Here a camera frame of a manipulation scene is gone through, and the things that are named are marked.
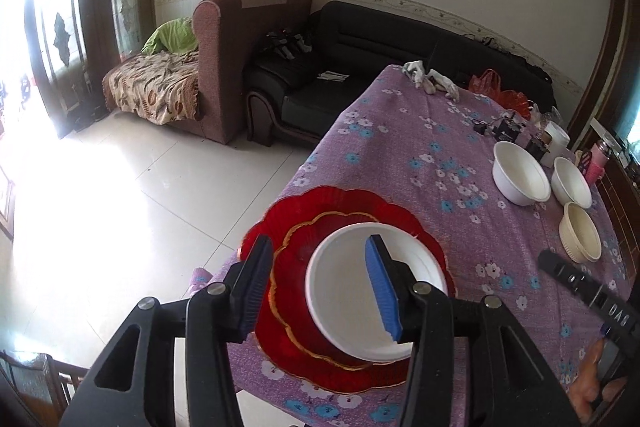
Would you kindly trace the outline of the right hand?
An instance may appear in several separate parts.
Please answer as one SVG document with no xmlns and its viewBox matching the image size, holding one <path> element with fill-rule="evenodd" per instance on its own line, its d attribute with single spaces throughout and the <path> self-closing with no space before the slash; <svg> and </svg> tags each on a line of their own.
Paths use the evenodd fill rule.
<svg viewBox="0 0 640 427">
<path fill-rule="evenodd" d="M 582 425 L 586 425 L 593 413 L 592 403 L 602 395 L 604 401 L 611 402 L 616 395 L 626 386 L 628 378 L 622 377 L 610 381 L 601 388 L 598 380 L 598 362 L 602 357 L 604 340 L 599 339 L 593 343 L 586 352 L 585 358 L 579 365 L 577 378 L 568 389 L 568 399 Z"/>
</svg>

